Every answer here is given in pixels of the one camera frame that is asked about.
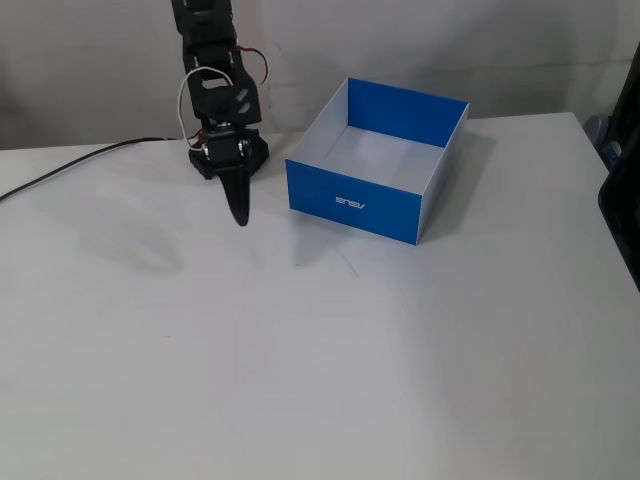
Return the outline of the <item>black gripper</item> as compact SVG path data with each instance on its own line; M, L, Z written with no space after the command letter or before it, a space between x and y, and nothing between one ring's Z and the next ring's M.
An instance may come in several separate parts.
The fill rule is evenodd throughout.
M205 171L217 172L230 211L241 227L249 222L250 173L257 171L256 138L256 129L234 126L210 127L202 131Z

